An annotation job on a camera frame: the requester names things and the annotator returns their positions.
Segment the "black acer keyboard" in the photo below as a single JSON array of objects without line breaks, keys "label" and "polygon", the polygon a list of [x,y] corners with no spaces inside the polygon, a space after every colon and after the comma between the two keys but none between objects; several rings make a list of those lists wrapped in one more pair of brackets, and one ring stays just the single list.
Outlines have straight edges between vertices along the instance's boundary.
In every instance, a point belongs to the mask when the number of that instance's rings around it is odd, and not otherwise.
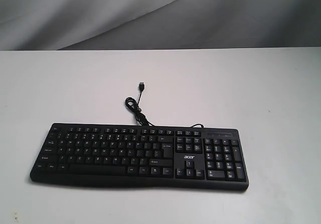
[{"label": "black acer keyboard", "polygon": [[54,123],[30,178],[115,188],[249,186],[236,129],[169,126]]}]

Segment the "grey backdrop cloth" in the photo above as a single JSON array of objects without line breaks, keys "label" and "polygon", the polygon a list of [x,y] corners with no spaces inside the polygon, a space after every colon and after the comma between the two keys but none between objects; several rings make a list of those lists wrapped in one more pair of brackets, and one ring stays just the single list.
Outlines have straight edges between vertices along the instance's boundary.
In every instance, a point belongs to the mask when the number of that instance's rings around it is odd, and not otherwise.
[{"label": "grey backdrop cloth", "polygon": [[320,45],[320,0],[1,0],[2,50]]}]

